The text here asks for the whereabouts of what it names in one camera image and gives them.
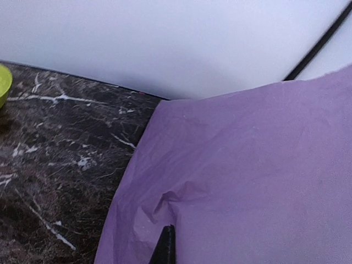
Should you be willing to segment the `pink wrapping paper sheet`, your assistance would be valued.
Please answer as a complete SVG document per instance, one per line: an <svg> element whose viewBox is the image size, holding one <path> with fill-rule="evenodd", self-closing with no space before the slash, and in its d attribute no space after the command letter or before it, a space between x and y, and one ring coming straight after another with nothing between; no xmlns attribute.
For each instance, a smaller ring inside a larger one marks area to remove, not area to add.
<svg viewBox="0 0 352 264"><path fill-rule="evenodd" d="M96 263L351 263L351 67L162 101L114 195Z"/></svg>

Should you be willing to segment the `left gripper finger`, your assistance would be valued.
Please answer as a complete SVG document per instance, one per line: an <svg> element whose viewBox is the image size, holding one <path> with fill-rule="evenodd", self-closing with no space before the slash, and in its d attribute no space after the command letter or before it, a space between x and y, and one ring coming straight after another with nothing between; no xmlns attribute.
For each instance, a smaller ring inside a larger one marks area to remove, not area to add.
<svg viewBox="0 0 352 264"><path fill-rule="evenodd" d="M163 227L149 264L175 264L175 227Z"/></svg>

